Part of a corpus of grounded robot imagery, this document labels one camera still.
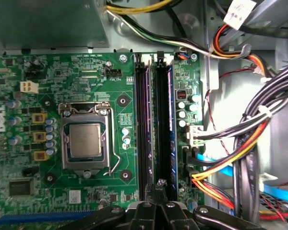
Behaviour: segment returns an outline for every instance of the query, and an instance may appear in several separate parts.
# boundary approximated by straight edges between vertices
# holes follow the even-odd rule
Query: green circuit board
[[[122,207],[139,200],[134,63],[132,53],[123,61],[120,55],[0,56],[0,218],[96,210],[100,199]],[[61,103],[74,103],[72,113],[85,119],[64,120],[72,116],[65,105],[59,113]],[[95,106],[107,108],[107,120],[97,121],[102,112]],[[90,109],[96,113],[88,115]],[[109,167],[82,171],[62,163],[107,154],[110,175]]]
[[[193,167],[199,171],[201,168],[196,165],[186,165],[185,156],[182,152],[182,149],[189,144],[186,139],[187,126],[203,125],[203,87],[200,81],[199,60],[174,60],[173,78],[177,127],[178,200],[186,204],[191,204],[193,200],[201,205],[204,204],[204,194],[199,189],[191,186],[186,167]]]

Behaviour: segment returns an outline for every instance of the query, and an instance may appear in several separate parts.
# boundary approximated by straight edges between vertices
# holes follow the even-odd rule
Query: blue pcie slot
[[[0,218],[0,225],[77,220],[86,217],[92,213],[93,212],[60,212],[60,213],[24,214],[24,215],[5,215]]]
[[[173,68],[168,71],[168,100],[169,100],[169,128],[171,142],[171,179],[172,187],[176,195],[178,194],[178,174],[177,174],[177,137],[176,137],[176,113],[175,113],[175,88],[173,78]]]

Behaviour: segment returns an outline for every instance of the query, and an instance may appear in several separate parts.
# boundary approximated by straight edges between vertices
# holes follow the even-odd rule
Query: black ram slot
[[[154,118],[156,138],[156,179],[166,179],[166,193],[169,200],[175,198],[171,191],[171,142],[169,127],[168,67],[164,62],[164,53],[157,52],[154,75]]]
[[[141,61],[141,54],[135,54],[135,96],[137,113],[137,155],[138,155],[138,177],[139,177],[139,197],[145,197],[146,184],[152,183],[152,161],[149,158],[151,143],[149,129],[150,111],[149,103],[149,74],[146,73],[148,67]]]

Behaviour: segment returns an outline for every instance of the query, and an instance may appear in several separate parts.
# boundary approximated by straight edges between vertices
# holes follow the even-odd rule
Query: white wire
[[[112,13],[110,10],[107,10],[107,13],[110,14],[111,16],[113,16],[114,18],[124,22],[126,24],[126,26],[128,26],[130,29],[132,29],[141,38],[143,38],[145,40],[149,40],[148,38],[143,36],[140,32],[138,32],[132,25],[130,25],[126,20],[124,20],[119,15]],[[217,58],[217,59],[225,59],[225,60],[231,59],[231,57],[230,58],[229,57],[222,57],[222,56],[211,54],[210,52],[201,50],[201,49],[199,49],[199,48],[197,48],[195,46],[186,44],[184,42],[176,42],[176,41],[169,41],[169,40],[164,40],[164,42],[168,43],[168,44],[171,44],[171,45],[174,45],[174,46],[185,47],[185,48],[191,49],[193,51],[199,52],[199,53],[201,53],[201,54],[203,54],[205,56],[208,56],[208,57]]]
[[[276,106],[278,106],[278,105],[279,105],[280,103],[282,103],[282,102],[284,102],[284,103],[287,104],[287,103],[288,103],[288,98],[287,98],[287,99],[284,99],[284,100],[279,100],[279,101],[277,101],[277,102],[274,102],[272,105],[270,105],[270,106],[268,107],[268,110],[271,111],[272,109],[274,109]],[[253,127],[256,127],[256,126],[260,125],[265,119],[267,119],[267,118],[270,117],[270,116],[269,116],[267,113],[265,113],[265,112],[264,112],[264,113],[259,113],[259,114],[255,115],[255,116],[253,116],[251,119],[246,120],[246,121],[241,122],[240,124],[238,124],[238,125],[241,125],[241,124],[243,124],[243,123],[245,123],[245,122],[249,122],[250,120],[257,119],[258,117],[262,116],[263,114],[264,114],[265,116],[263,116],[260,120],[256,121],[255,123],[251,124],[250,126],[245,127],[244,129],[240,129],[240,130],[238,130],[238,131],[236,131],[236,132],[234,132],[234,133],[232,133],[232,134],[230,134],[230,135],[228,135],[228,136],[224,136],[224,137],[222,137],[222,139],[237,136],[237,135],[239,135],[239,134],[245,133],[247,130],[249,130],[249,129],[253,128]],[[209,133],[209,136],[210,136],[210,135],[217,134],[217,133],[221,133],[221,132],[226,132],[226,130],[229,129],[229,128],[226,128],[226,129],[224,129],[224,130],[222,130],[222,131],[217,131],[217,132]],[[207,136],[207,134],[206,134],[206,133],[203,134],[203,135],[197,134],[196,136],[197,136],[197,138],[199,138],[199,140],[200,140],[200,137],[205,137],[205,136]]]

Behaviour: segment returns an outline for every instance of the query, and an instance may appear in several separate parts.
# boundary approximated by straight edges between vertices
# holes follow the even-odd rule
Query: motherboard
[[[180,56],[0,56],[0,226],[55,229],[127,208],[157,182],[170,200],[200,203],[187,161],[200,66]]]
[[[133,66],[131,53],[0,56],[0,224],[139,199]]]

